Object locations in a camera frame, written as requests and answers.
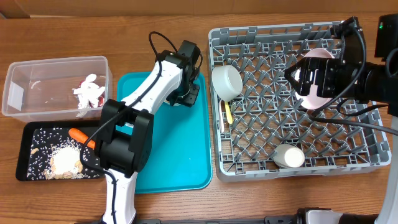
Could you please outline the orange carrot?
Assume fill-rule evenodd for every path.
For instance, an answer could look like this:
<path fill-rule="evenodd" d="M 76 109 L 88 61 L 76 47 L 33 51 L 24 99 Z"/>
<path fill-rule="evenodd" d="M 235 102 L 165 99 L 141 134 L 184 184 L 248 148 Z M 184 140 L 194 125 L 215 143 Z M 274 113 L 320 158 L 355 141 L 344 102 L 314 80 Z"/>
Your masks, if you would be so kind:
<path fill-rule="evenodd" d="M 72 139 L 74 139 L 82 144 L 84 144 L 86 142 L 86 140 L 88 139 L 88 136 L 86 134 L 84 134 L 82 131 L 80 131 L 79 129 L 76 129 L 76 128 L 69 129 L 68 133 Z M 89 148 L 94 149 L 95 148 L 94 140 L 90 140 L 88 142 L 87 146 Z"/>

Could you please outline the white napkin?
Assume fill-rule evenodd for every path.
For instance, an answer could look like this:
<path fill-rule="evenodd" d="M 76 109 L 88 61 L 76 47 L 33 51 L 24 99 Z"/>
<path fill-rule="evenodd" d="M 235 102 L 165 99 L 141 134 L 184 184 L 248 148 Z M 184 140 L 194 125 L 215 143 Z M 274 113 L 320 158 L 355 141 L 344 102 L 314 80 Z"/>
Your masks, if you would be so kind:
<path fill-rule="evenodd" d="M 78 99 L 77 118 L 83 118 L 87 114 L 87 109 L 99 108 L 104 105 L 104 94 L 106 87 L 95 83 L 97 75 L 89 74 L 78 88 L 73 89 L 73 94 Z"/>

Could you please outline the white plastic cup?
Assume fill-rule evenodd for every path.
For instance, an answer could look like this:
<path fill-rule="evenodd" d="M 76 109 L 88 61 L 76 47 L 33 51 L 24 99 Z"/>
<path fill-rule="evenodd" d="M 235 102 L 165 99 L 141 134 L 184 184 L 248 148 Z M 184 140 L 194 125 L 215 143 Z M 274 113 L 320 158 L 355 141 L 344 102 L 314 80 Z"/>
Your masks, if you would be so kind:
<path fill-rule="evenodd" d="M 274 162 L 283 168 L 298 168 L 305 162 L 303 151 L 290 144 L 281 144 L 275 148 Z"/>

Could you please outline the yellow plastic spoon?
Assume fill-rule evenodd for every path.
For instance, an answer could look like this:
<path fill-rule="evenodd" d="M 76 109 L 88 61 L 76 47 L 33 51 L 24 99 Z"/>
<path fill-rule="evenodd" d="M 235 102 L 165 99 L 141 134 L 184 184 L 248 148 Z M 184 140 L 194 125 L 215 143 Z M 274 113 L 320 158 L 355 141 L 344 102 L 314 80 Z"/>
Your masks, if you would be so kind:
<path fill-rule="evenodd" d="M 231 115 L 231 109 L 230 109 L 229 103 L 227 101 L 224 102 L 224 108 L 225 108 L 227 122 L 229 124 L 233 124 L 233 117 Z"/>

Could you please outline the grey bowl with food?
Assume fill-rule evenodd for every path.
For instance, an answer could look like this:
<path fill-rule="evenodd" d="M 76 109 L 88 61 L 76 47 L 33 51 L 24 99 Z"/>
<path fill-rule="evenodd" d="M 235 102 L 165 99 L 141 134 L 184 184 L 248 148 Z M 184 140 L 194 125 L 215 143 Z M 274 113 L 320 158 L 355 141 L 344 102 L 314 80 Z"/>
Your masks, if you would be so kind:
<path fill-rule="evenodd" d="M 226 102 L 233 100 L 243 90 L 243 81 L 238 70 L 232 65 L 215 67 L 211 82 L 216 94 Z"/>

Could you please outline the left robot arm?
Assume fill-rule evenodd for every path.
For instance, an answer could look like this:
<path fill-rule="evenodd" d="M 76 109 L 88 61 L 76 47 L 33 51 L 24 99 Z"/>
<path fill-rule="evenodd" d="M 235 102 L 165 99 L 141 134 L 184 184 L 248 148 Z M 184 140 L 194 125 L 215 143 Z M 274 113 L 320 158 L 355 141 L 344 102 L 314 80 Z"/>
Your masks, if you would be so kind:
<path fill-rule="evenodd" d="M 135 92 L 104 104 L 95 139 L 98 169 L 107 181 L 102 223 L 134 222 L 136 179 L 152 149 L 154 115 L 165 101 L 170 106 L 195 104 L 200 87 L 194 81 L 202 60 L 198 47 L 164 50 Z"/>

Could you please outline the red snack wrapper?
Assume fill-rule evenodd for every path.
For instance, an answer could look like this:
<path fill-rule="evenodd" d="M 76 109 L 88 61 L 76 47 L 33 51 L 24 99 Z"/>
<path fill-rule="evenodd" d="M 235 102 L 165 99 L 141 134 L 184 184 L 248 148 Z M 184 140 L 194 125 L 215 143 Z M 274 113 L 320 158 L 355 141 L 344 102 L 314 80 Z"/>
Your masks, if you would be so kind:
<path fill-rule="evenodd" d="M 104 86 L 98 86 L 93 82 L 83 81 L 77 89 L 78 108 L 97 108 L 104 104 Z"/>

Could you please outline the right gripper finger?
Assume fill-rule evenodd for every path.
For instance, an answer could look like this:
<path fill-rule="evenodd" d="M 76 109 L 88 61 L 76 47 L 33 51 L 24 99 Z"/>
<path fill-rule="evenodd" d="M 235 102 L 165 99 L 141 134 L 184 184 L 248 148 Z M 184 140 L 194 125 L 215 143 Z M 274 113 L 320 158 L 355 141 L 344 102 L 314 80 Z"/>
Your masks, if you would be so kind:
<path fill-rule="evenodd" d="M 284 77 L 299 95 L 307 94 L 307 87 L 304 84 L 304 79 L 300 77 L 300 73 L 286 73 Z"/>
<path fill-rule="evenodd" d="M 299 60 L 297 63 L 295 63 L 294 65 L 291 65 L 289 68 L 286 68 L 285 72 L 284 72 L 284 76 L 291 77 L 292 74 L 294 72 L 296 72 L 297 70 L 303 70 L 307 59 L 308 59 L 307 57 L 304 57 L 301 60 Z"/>

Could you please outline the white plastic fork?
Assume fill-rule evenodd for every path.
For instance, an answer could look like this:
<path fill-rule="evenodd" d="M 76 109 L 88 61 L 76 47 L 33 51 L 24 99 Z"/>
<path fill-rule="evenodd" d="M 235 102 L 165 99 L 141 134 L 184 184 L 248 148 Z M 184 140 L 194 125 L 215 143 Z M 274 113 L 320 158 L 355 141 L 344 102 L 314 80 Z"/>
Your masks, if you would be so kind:
<path fill-rule="evenodd" d="M 222 100 L 218 101 L 218 110 L 219 110 L 219 120 L 220 120 L 220 133 L 224 133 L 224 119 L 223 119 L 223 111 L 222 111 Z"/>

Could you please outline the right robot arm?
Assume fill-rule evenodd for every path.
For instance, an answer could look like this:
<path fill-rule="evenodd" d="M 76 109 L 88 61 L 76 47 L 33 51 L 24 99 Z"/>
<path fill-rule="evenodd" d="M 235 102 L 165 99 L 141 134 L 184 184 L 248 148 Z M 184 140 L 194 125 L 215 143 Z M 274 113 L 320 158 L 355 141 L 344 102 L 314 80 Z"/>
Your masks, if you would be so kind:
<path fill-rule="evenodd" d="M 296 223 L 397 223 L 397 14 L 379 18 L 375 56 L 382 65 L 366 60 L 366 42 L 357 17 L 333 24 L 331 38 L 341 39 L 344 45 L 340 58 L 305 57 L 284 72 L 285 79 L 301 96 L 308 96 L 315 85 L 317 96 L 329 101 L 315 108 L 312 121 L 345 124 L 389 133 L 393 136 L 393 155 L 385 199 L 380 213 L 355 215 L 320 208 L 298 210 Z M 345 103 L 376 101 L 377 104 L 356 112 L 359 116 L 377 108 L 387 107 L 392 116 L 390 128 L 347 119 L 320 118 L 318 114 L 336 100 Z"/>

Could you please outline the pink round plate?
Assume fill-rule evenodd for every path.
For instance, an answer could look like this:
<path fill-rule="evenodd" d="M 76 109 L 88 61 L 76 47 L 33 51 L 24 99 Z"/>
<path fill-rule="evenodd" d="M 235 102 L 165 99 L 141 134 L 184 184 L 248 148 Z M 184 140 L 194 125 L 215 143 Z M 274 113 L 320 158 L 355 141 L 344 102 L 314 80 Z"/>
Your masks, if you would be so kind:
<path fill-rule="evenodd" d="M 316 58 L 334 58 L 334 56 L 327 51 L 326 49 L 316 48 L 310 50 L 304 57 L 316 57 Z M 317 86 L 311 85 L 310 94 L 307 96 L 299 95 L 295 93 L 295 97 L 297 100 L 302 100 L 301 106 L 308 110 L 315 110 L 320 108 L 321 106 L 327 104 L 332 98 L 322 98 L 317 96 Z"/>

